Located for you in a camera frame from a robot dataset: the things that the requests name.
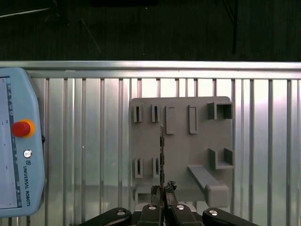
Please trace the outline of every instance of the small black object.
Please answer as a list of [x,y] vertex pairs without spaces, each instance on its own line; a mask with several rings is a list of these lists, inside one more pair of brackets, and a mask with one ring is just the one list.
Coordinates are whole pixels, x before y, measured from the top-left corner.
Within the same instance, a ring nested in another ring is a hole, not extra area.
[[42,144],[45,143],[45,140],[46,140],[45,136],[42,135]]

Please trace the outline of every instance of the rectangular slot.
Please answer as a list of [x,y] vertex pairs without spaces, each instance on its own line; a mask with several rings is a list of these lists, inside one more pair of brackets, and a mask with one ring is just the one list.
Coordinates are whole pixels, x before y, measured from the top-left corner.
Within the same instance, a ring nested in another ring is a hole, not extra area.
[[208,119],[217,119],[217,114],[216,114],[216,104],[214,102],[208,103],[207,104],[208,108]]
[[160,122],[161,107],[159,105],[151,105],[151,121]]
[[166,134],[175,134],[175,107],[166,106]]
[[198,109],[196,106],[189,106],[189,133],[198,133]]
[[142,105],[134,106],[134,122],[142,122]]
[[153,158],[152,163],[153,163],[153,176],[154,176],[154,178],[158,178],[159,177],[159,158]]
[[143,161],[135,159],[135,178],[143,178]]

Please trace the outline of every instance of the screw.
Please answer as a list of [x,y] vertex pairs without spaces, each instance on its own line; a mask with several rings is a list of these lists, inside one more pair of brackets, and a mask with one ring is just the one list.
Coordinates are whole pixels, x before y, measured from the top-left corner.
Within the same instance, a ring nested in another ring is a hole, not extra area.
[[184,206],[182,206],[182,205],[177,205],[177,209],[179,209],[179,210],[183,210],[185,207]]
[[119,212],[117,212],[117,215],[119,215],[119,216],[125,215],[125,212],[124,211],[119,211]]
[[23,156],[24,156],[26,159],[30,158],[30,157],[32,156],[31,150],[25,150],[25,151],[23,152]]
[[218,212],[216,212],[215,210],[210,210],[209,213],[212,215],[212,216],[217,216]]

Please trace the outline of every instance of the slot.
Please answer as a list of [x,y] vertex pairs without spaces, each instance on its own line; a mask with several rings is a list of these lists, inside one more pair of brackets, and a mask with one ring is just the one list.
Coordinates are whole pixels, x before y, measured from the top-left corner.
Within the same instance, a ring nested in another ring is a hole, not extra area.
[[160,122],[161,107],[159,105],[151,105],[151,121]]
[[198,109],[196,106],[189,106],[189,133],[198,133]]
[[166,134],[175,134],[176,116],[175,107],[166,106]]
[[134,122],[142,122],[142,105],[136,105],[133,109]]
[[152,159],[152,166],[153,166],[153,177],[159,177],[159,158]]
[[143,160],[135,159],[135,178],[143,178]]

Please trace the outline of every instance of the universal robots logo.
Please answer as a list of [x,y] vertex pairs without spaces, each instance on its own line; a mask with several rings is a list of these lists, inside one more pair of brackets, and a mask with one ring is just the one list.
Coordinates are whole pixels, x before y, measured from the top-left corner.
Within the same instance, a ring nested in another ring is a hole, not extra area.
[[27,172],[27,166],[30,166],[30,164],[31,164],[30,160],[27,160],[26,161],[26,166],[23,166],[25,195],[26,195],[26,205],[27,205],[27,207],[30,207],[29,181],[28,181],[28,172]]

